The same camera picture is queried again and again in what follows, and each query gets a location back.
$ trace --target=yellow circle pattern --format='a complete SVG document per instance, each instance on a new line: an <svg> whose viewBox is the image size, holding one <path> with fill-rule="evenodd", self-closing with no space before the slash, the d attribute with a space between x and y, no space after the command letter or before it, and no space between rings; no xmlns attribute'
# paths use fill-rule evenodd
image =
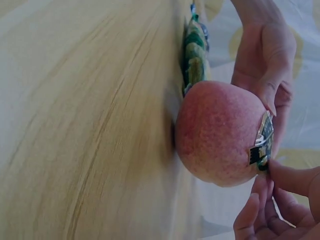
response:
<svg viewBox="0 0 320 240"><path fill-rule="evenodd" d="M229 42L229 55L232 60L236 60L243 32L243 28L239 27L232 35L231 40Z"/></svg>
<svg viewBox="0 0 320 240"><path fill-rule="evenodd" d="M220 12L224 0L203 0L203 2L206 18L210 22Z"/></svg>
<svg viewBox="0 0 320 240"><path fill-rule="evenodd" d="M294 57L293 74L292 74L293 79L296 79L303 63L302 49L304 47L304 41L301 38L301 36L292 27L290 27L290 30L292 31L296 41L296 53ZM232 60L235 60L237 57L238 47L240 45L242 34L243 34L243 28L240 27L234 32L229 42L229 56Z"/></svg>

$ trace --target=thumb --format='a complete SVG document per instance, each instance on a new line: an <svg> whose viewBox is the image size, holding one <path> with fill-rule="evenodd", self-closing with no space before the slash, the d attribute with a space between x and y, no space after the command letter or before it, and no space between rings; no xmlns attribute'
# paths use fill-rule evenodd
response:
<svg viewBox="0 0 320 240"><path fill-rule="evenodd" d="M236 240L253 239L255 240L254 222L259 212L259 194L252 193L244 208L236 217L233 229Z"/></svg>
<svg viewBox="0 0 320 240"><path fill-rule="evenodd" d="M291 73L289 67L279 64L278 60L271 60L265 74L257 82L256 95L273 116L277 115L275 97L279 85L282 81L287 80L286 77L288 77L289 73Z"/></svg>
<svg viewBox="0 0 320 240"><path fill-rule="evenodd" d="M273 116L277 115L275 97L281 81L279 72L268 69L256 86L256 95Z"/></svg>

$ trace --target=wood grain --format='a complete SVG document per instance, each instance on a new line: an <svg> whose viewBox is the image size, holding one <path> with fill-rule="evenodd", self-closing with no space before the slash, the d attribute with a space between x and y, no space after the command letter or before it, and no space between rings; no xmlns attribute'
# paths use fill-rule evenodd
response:
<svg viewBox="0 0 320 240"><path fill-rule="evenodd" d="M189 11L49 0L0 18L0 239L196 239L172 134Z"/></svg>

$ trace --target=green sticker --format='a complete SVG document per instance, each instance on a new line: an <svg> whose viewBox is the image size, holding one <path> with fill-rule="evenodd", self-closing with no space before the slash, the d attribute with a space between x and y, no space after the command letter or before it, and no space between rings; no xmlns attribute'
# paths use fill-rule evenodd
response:
<svg viewBox="0 0 320 240"><path fill-rule="evenodd" d="M268 170L274 142L274 126L269 111L263 115L262 123L256 136L255 145L249 151L249 165L257 164L259 171Z"/></svg>

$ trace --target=red apple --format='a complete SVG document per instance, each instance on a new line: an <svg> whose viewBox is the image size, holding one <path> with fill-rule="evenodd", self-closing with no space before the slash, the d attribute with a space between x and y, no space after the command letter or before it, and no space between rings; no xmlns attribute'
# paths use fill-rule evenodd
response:
<svg viewBox="0 0 320 240"><path fill-rule="evenodd" d="M252 179L249 165L266 108L237 86L201 81L186 94L175 125L175 145L184 166L197 178L220 187Z"/></svg>

